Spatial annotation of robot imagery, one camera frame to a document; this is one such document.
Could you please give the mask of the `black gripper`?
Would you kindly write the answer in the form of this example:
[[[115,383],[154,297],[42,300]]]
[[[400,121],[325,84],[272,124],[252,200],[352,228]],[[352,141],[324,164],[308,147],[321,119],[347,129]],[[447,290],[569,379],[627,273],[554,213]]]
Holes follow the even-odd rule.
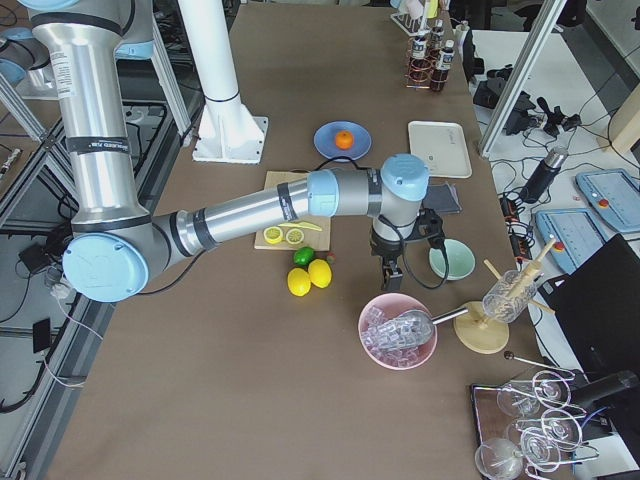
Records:
[[[411,223],[403,226],[393,224],[384,215],[374,218],[371,230],[371,253],[381,257],[382,291],[399,291],[403,279],[397,260],[404,254],[408,243],[426,240],[430,247],[444,250],[442,218],[433,210],[421,208]]]

